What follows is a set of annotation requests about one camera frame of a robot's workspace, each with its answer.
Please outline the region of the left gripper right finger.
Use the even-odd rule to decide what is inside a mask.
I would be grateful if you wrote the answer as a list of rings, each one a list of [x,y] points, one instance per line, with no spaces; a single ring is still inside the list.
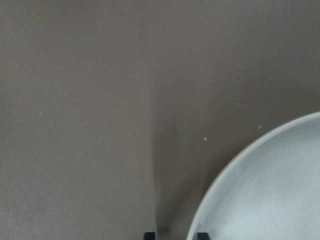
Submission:
[[[209,234],[207,232],[198,232],[196,234],[197,240],[209,240]]]

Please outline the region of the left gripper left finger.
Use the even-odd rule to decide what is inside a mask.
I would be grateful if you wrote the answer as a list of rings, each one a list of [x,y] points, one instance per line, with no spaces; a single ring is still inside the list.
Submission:
[[[145,232],[143,235],[143,240],[156,240],[155,232]]]

